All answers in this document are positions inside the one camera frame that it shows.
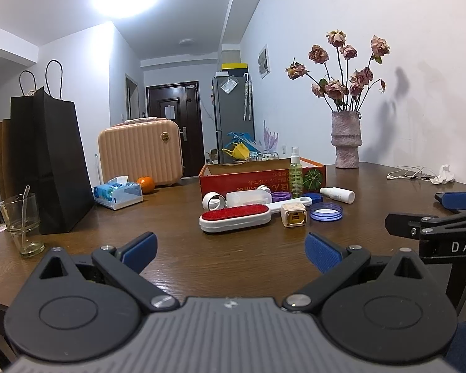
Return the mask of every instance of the orange fruit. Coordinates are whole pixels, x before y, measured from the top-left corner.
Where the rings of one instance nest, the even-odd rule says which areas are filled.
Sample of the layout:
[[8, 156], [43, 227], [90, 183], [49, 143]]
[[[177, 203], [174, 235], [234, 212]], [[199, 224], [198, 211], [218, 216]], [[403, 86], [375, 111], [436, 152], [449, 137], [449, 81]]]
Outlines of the orange fruit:
[[152, 193], [153, 190], [155, 189], [155, 183], [153, 182], [152, 177], [141, 177], [138, 178], [137, 183], [142, 185], [142, 193], [143, 195], [148, 195], [149, 193]]

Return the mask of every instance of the triangular hole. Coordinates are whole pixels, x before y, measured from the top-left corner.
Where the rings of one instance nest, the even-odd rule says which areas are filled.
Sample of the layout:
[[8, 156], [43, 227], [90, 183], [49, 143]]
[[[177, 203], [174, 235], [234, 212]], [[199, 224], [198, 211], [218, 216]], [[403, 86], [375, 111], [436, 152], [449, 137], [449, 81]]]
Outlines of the triangular hole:
[[52, 258], [48, 262], [45, 269], [43, 269], [40, 279], [51, 279], [51, 278], [60, 278], [61, 276], [67, 276], [67, 271], [62, 264], [60, 258]]
[[412, 279], [423, 278], [410, 258], [402, 258], [397, 270], [395, 271], [395, 276], [403, 276], [404, 278]]

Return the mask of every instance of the dark brown door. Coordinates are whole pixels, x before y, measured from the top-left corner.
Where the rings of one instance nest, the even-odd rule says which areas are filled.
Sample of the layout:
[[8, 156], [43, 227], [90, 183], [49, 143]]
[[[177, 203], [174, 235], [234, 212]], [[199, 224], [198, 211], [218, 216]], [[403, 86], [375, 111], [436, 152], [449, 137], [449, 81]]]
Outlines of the dark brown door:
[[196, 177], [205, 163], [198, 81], [147, 87], [147, 103], [149, 116], [172, 119], [178, 124], [183, 176]]

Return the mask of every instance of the vase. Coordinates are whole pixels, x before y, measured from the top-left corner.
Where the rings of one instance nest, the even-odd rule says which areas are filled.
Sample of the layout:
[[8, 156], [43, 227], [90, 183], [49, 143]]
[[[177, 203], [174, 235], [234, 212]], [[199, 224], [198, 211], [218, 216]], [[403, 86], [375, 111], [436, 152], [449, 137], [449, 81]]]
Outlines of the vase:
[[362, 140], [358, 112], [331, 113], [331, 144], [336, 147], [337, 168], [359, 168], [357, 148], [362, 145]]

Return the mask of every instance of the tissue pack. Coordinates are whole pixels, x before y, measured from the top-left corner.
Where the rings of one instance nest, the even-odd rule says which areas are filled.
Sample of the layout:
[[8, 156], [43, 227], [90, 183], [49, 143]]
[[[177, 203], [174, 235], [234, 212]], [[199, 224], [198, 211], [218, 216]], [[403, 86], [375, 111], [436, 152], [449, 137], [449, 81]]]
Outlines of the tissue pack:
[[143, 202], [142, 187], [128, 182], [128, 177], [116, 177], [93, 188], [95, 202], [112, 210]]

